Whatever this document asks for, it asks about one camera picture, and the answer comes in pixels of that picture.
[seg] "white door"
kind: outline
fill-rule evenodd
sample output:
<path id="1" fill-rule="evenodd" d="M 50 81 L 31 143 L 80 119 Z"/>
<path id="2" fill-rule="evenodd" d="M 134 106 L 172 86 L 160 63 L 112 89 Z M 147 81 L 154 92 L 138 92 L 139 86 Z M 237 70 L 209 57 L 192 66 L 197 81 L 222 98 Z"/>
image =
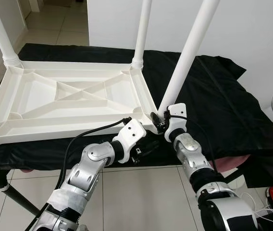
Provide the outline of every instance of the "white door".
<path id="1" fill-rule="evenodd" d="M 19 0 L 20 8 L 24 19 L 31 13 L 31 6 L 29 0 Z"/>

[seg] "white tape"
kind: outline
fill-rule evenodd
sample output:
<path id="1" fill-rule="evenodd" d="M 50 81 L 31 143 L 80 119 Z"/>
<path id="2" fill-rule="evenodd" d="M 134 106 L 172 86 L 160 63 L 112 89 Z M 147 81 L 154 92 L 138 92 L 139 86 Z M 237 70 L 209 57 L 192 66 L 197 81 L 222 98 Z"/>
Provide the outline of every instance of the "white tape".
<path id="1" fill-rule="evenodd" d="M 83 214 L 87 200 L 75 192 L 66 189 L 57 189 L 53 191 L 47 203 L 59 211 L 71 208 L 79 214 Z"/>

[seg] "tiled floor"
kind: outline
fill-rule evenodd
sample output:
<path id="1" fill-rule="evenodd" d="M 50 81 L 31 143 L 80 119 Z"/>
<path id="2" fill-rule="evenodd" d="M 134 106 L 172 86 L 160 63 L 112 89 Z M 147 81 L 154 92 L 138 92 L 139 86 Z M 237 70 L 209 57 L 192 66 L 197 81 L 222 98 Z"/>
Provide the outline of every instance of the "tiled floor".
<path id="1" fill-rule="evenodd" d="M 87 5 L 73 1 L 70 8 L 45 5 L 26 19 L 25 43 L 88 46 Z"/>
<path id="2" fill-rule="evenodd" d="M 88 45 L 87 9 L 45 6 L 26 19 L 23 43 Z M 11 171 L 11 185 L 37 207 L 51 194 L 60 171 Z M 80 224 L 89 231 L 203 231 L 195 194 L 181 167 L 106 168 Z M 257 209 L 266 204 L 264 188 L 247 189 Z M 244 200 L 253 207 L 251 199 Z M 0 193 L 0 231 L 22 231 L 33 215 Z"/>

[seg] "black cable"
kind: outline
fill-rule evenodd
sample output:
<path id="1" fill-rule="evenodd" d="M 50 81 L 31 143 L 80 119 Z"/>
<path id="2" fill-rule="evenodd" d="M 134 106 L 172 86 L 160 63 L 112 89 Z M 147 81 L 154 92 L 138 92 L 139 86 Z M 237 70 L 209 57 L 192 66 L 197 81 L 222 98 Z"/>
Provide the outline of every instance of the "black cable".
<path id="1" fill-rule="evenodd" d="M 170 118 L 179 118 L 179 119 L 185 119 L 186 121 L 189 121 L 191 122 L 192 124 L 194 124 L 195 126 L 197 126 L 199 128 L 199 130 L 203 133 L 203 135 L 205 136 L 205 139 L 206 139 L 206 142 L 208 143 L 208 147 L 209 147 L 209 151 L 210 151 L 210 156 L 212 158 L 212 165 L 213 165 L 213 169 L 218 172 L 217 170 L 217 165 L 215 163 L 215 159 L 214 159 L 214 154 L 213 154 L 213 150 L 212 150 L 212 146 L 211 146 L 211 143 L 210 143 L 210 140 L 207 136 L 207 133 L 205 132 L 205 130 L 196 122 L 184 117 L 184 116 L 180 116 L 180 115 L 170 115 L 169 116 Z"/>
<path id="2" fill-rule="evenodd" d="M 62 185 L 62 183 L 64 182 L 64 180 L 65 180 L 69 149 L 70 149 L 71 145 L 73 144 L 73 142 L 76 139 L 78 139 L 78 138 L 80 138 L 82 136 L 88 135 L 90 133 L 96 132 L 96 131 L 100 131 L 100 130 L 103 130 L 103 129 L 114 127 L 114 126 L 116 126 L 116 125 L 118 125 L 118 124 L 120 124 L 122 122 L 128 122 L 128 120 L 130 120 L 130 119 L 131 118 L 124 118 L 124 119 L 121 119 L 120 121 L 117 121 L 117 122 L 115 122 L 113 124 L 106 125 L 106 126 L 103 126 L 103 127 L 100 127 L 100 128 L 96 128 L 96 129 L 93 129 L 93 130 L 90 130 L 90 131 L 86 131 L 86 132 L 83 132 L 80 135 L 77 135 L 76 137 L 74 137 L 69 142 L 69 144 L 67 146 L 67 149 L 66 149 L 66 152 L 65 152 L 65 156 L 64 156 L 63 167 L 61 169 L 59 180 L 58 180 L 58 182 L 57 182 L 57 184 L 55 186 L 55 189 L 58 189 Z M 25 231 L 30 231 L 30 229 L 32 228 L 32 226 L 35 224 L 36 220 L 41 216 L 41 214 L 45 211 L 45 209 L 47 208 L 48 205 L 49 205 L 48 203 L 44 204 L 44 206 L 40 209 L 40 211 L 38 212 L 38 214 L 34 217 L 34 219 L 31 221 L 31 223 L 27 226 L 27 228 L 25 229 Z"/>

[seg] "black cloth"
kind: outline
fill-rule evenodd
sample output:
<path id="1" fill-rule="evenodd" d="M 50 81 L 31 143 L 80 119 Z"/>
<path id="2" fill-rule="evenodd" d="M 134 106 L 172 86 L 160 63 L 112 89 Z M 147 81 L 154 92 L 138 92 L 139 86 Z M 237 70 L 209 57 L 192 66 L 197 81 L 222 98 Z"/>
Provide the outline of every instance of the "black cloth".
<path id="1" fill-rule="evenodd" d="M 50 46 L 26 44 L 19 53 L 24 61 L 130 63 L 133 50 Z M 180 53 L 145 51 L 143 75 L 153 100 L 160 105 Z M 244 170 L 248 187 L 273 185 L 273 123 L 260 109 L 258 101 L 237 82 L 245 69 L 223 57 L 197 56 L 177 98 L 185 103 L 188 117 L 206 131 L 215 158 L 250 154 L 239 166 Z M 204 135 L 193 124 L 188 132 L 202 145 L 210 160 Z M 83 146 L 110 141 L 114 135 L 80 138 L 72 148 L 68 167 L 77 163 Z M 171 144 L 163 136 L 158 149 L 144 157 L 138 166 L 180 164 Z M 31 141 L 0 145 L 0 169 L 53 170 L 62 167 L 70 139 Z M 114 163 L 112 167 L 128 167 Z"/>

